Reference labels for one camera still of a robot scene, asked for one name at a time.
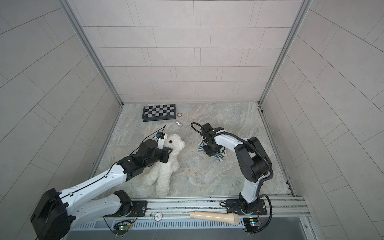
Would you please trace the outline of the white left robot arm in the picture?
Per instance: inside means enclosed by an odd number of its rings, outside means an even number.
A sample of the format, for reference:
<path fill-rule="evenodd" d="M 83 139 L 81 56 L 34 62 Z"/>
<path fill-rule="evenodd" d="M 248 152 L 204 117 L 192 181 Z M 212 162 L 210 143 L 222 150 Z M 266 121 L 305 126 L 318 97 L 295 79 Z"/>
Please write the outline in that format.
<path fill-rule="evenodd" d="M 107 171 L 62 191 L 46 191 L 31 216 L 37 239 L 60 240 L 76 226 L 99 217 L 129 215 L 133 204 L 123 190 L 94 198 L 141 174 L 146 167 L 157 162 L 166 164 L 172 152 L 168 147 L 159 148 L 155 140 L 146 140 L 136 153 L 117 161 Z"/>

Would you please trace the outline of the white fluffy teddy bear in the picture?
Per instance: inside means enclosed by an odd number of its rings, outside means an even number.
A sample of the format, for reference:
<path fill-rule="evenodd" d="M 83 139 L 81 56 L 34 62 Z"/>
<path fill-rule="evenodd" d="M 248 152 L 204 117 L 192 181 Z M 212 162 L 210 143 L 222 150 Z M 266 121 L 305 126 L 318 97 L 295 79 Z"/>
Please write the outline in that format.
<path fill-rule="evenodd" d="M 143 177 L 143 183 L 147 186 L 156 184 L 156 194 L 158 197 L 166 197 L 170 191 L 171 176 L 178 171 L 180 164 L 178 161 L 179 153 L 185 148 L 185 142 L 178 134 L 172 134 L 167 137 L 164 147 L 172 149 L 166 164 L 158 162 Z"/>

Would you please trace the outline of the blue white striped shirt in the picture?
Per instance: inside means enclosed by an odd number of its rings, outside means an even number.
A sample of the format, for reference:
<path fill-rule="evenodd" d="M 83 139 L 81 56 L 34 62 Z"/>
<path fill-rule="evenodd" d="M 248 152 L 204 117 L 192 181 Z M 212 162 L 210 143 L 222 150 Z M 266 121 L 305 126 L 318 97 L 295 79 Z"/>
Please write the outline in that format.
<path fill-rule="evenodd" d="M 197 152 L 205 153 L 208 157 L 212 157 L 220 162 L 227 156 L 227 152 L 224 147 L 218 152 L 214 152 L 204 141 L 201 141 Z"/>

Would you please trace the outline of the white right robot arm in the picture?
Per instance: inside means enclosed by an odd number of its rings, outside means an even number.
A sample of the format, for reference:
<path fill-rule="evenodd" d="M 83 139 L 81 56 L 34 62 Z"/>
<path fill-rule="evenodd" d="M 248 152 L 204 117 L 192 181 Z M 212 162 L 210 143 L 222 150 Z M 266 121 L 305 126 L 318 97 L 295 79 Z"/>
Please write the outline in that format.
<path fill-rule="evenodd" d="M 222 149 L 236 154 L 240 170 L 245 177 L 244 186 L 239 194 L 240 209 L 244 214 L 266 215 L 265 202 L 260 196 L 260 190 L 265 181 L 274 176 L 272 162 L 261 142 L 252 137 L 244 139 L 225 131 L 223 128 L 213 128 L 210 124 L 200 125 L 197 132 L 206 144 L 203 149 L 208 156 L 218 154 Z"/>

